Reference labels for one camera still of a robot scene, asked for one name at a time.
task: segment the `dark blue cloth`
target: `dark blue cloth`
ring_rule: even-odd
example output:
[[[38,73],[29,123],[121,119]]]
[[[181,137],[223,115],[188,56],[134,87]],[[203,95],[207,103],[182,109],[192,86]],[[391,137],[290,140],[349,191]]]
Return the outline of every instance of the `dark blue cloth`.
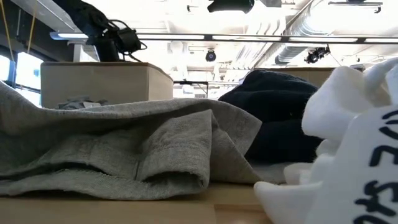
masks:
[[[262,121],[245,157],[263,163],[313,162],[321,139],[301,129],[308,99],[318,90],[292,75],[256,69],[243,84],[219,98]]]

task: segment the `white ceiling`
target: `white ceiling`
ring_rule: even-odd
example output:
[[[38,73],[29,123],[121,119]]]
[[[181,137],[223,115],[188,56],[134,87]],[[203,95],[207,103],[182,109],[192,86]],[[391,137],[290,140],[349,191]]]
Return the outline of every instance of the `white ceiling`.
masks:
[[[13,0],[27,12],[32,12],[34,1]],[[374,8],[329,6],[332,0],[321,2],[311,11],[311,26],[317,30],[330,30],[330,35],[398,35],[397,0],[374,0],[383,2],[382,11]],[[52,0],[39,0],[38,19],[60,32],[78,32],[70,18]],[[126,22],[138,32],[189,33],[189,34],[251,34],[281,35],[286,23],[309,0],[282,0],[282,9],[267,8],[256,1],[248,14],[242,12],[209,13],[208,0],[85,0],[105,13],[110,19]],[[153,63],[171,74],[174,79],[220,80],[236,82],[247,74],[248,69],[260,61],[260,67],[273,66],[272,60],[260,60],[272,45],[231,42],[186,42],[181,52],[171,50],[170,42],[147,41],[147,50],[134,53],[138,59]],[[314,65],[307,65],[304,51],[286,66],[335,67],[351,65],[357,58],[371,63],[380,58],[398,55],[398,46],[393,45],[331,45],[332,55]],[[85,47],[90,55],[92,48]],[[216,62],[206,62],[208,49],[214,49]]]

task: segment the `air duct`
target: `air duct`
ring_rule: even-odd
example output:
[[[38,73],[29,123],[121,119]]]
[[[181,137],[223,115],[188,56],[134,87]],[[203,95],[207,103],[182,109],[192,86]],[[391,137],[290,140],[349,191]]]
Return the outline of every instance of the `air duct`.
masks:
[[[329,22],[333,22],[333,20],[328,16],[327,7],[327,1],[312,1],[301,15],[298,16],[296,21],[285,30],[284,35],[311,36],[331,34],[334,31],[334,27],[330,26]],[[272,44],[264,57],[256,65],[261,65],[263,62],[268,61],[273,61],[277,65],[285,65],[305,49],[307,47]]]

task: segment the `black camera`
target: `black camera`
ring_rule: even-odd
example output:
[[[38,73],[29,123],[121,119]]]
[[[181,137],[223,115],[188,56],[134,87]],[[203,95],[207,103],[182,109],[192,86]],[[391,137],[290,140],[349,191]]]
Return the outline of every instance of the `black camera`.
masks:
[[[206,61],[207,62],[214,62],[215,60],[216,60],[216,53],[214,52],[214,50],[207,51]]]

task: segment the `ceiling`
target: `ceiling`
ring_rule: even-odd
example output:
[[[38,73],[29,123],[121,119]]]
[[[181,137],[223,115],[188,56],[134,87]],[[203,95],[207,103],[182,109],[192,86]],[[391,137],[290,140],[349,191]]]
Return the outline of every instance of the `ceiling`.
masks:
[[[34,1],[13,0],[32,13]],[[119,19],[138,33],[171,34],[250,34],[250,35],[398,35],[396,0],[383,2],[382,11],[374,7],[329,6],[337,0],[282,0],[282,8],[266,7],[256,1],[248,14],[242,12],[209,13],[208,0],[84,0],[110,19]],[[70,18],[52,0],[39,0],[37,18],[59,32],[79,32]],[[396,45],[331,45],[332,54],[308,65],[303,59],[308,47],[291,48],[284,44],[242,42],[170,42],[145,41],[148,49],[134,53],[143,62],[150,62],[169,73],[174,80],[208,80],[237,82],[252,67],[335,67],[360,62],[371,66],[398,55]],[[214,49],[215,62],[207,62],[208,49]],[[84,50],[96,57],[92,47]],[[292,55],[288,63],[275,64],[275,57],[285,52]],[[218,93],[233,86],[214,85]]]

